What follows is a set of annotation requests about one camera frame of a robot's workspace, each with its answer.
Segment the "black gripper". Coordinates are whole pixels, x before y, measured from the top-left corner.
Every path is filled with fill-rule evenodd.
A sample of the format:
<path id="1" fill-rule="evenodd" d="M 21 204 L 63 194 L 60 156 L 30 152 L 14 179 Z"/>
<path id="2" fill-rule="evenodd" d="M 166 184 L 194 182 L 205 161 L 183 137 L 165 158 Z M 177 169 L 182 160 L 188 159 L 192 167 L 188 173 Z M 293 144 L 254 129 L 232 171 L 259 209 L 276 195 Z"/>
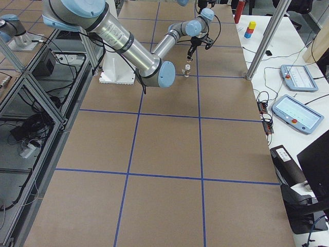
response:
<path id="1" fill-rule="evenodd" d="M 202 41 L 200 38 L 197 37 L 192 37 L 191 40 L 191 46 L 187 52 L 187 59 L 188 60 L 192 60 L 192 56 L 194 54 L 194 52 L 197 50 L 197 47 L 201 45 Z"/>

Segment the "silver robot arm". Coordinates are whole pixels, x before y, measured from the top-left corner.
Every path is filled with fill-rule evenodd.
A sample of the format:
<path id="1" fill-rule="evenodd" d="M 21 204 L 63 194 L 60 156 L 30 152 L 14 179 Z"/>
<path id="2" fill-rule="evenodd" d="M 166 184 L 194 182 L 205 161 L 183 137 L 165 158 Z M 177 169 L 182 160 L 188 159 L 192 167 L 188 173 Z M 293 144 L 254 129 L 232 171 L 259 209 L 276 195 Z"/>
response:
<path id="1" fill-rule="evenodd" d="M 189 2 L 189 0 L 176 0 L 176 2 L 180 5 L 180 6 L 186 6 L 187 3 Z M 196 1 L 198 6 L 200 8 L 205 8 L 208 5 L 208 1 L 207 0 L 197 0 Z"/>
<path id="2" fill-rule="evenodd" d="M 153 51 L 147 51 L 134 35 L 114 17 L 106 1 L 43 1 L 44 23 L 52 28 L 97 34 L 114 52 L 136 67 L 144 87 L 170 87 L 175 80 L 175 66 L 165 55 L 181 37 L 203 38 L 210 29 L 214 12 L 204 8 L 193 20 L 175 23 Z"/>

